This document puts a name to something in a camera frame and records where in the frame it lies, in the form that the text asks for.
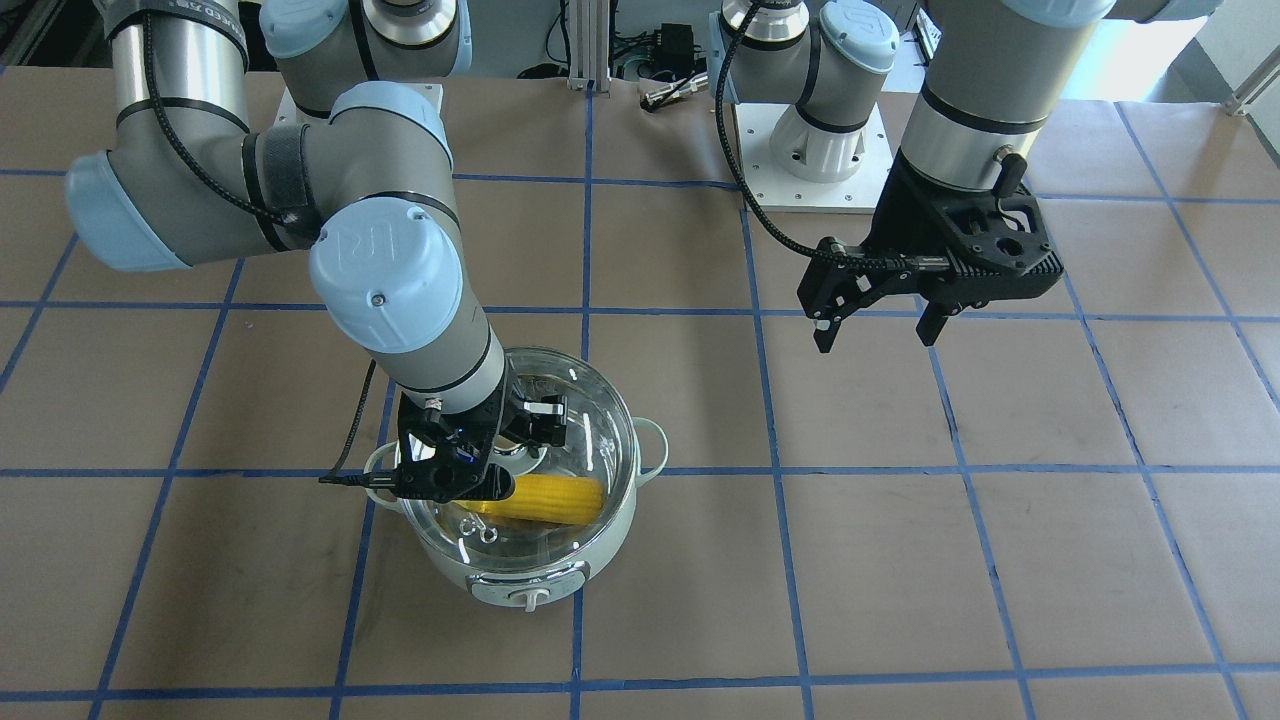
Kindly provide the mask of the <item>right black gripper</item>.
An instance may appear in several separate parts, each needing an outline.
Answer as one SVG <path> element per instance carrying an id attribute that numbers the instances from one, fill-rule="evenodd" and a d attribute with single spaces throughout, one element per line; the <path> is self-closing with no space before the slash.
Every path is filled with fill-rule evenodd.
<path id="1" fill-rule="evenodd" d="M 517 446 L 561 447 L 567 409 L 564 395 L 527 395 L 522 384 L 499 384 L 466 410 L 443 397 L 406 397 L 398 410 L 399 461 L 438 471 L 483 471 L 500 438 Z"/>

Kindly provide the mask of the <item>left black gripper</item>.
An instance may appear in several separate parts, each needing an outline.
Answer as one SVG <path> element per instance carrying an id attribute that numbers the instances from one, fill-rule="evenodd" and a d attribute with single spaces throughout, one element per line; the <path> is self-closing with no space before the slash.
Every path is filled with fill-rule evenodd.
<path id="1" fill-rule="evenodd" d="M 797 287 L 797 299 L 814 323 L 813 340 L 820 354 L 829 354 L 845 318 L 893 295 L 919 295 L 925 300 L 916 323 L 916 337 L 933 347 L 961 304 L 943 301 L 941 281 L 951 261 L 940 242 L 931 199 L 937 184 L 910 167 L 899 154 L 872 218 L 867 238 L 858 246 L 842 246 L 824 237 L 818 249 L 824 259 L 813 259 Z"/>

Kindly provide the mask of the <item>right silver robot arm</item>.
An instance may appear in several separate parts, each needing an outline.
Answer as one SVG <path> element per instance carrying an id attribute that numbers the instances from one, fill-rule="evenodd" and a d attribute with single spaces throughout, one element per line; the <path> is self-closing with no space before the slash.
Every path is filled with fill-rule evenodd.
<path id="1" fill-rule="evenodd" d="M 300 119 L 253 132 L 233 1 L 100 1 L 116 145 L 77 159 L 67 204 L 119 272 L 306 251 L 334 323 L 403 391 L 401 434 L 485 471 L 498 443 L 559 446 L 468 283 L 454 156 L 419 86 L 470 59 L 462 1 L 265 1 L 260 29 Z"/>

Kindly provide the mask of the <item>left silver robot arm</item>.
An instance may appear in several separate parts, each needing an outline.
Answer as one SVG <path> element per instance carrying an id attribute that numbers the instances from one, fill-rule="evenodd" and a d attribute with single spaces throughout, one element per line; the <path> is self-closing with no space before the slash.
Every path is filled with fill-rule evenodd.
<path id="1" fill-rule="evenodd" d="M 927 1 L 941 38 L 925 67 L 860 243 L 813 246 L 768 218 L 733 151 L 724 159 L 749 210 L 808 259 L 797 301 L 828 352 L 844 322 L 887 296 L 925 300 L 916 334 L 933 345 L 951 316 L 1037 299 L 1064 266 L 1025 183 L 1028 155 L 1102 20 L 1207 17 L 1216 1 Z M 869 1 L 726 1 L 712 15 L 716 105 L 783 105 L 771 155 L 803 181 L 858 173 L 864 133 L 901 37 Z"/>

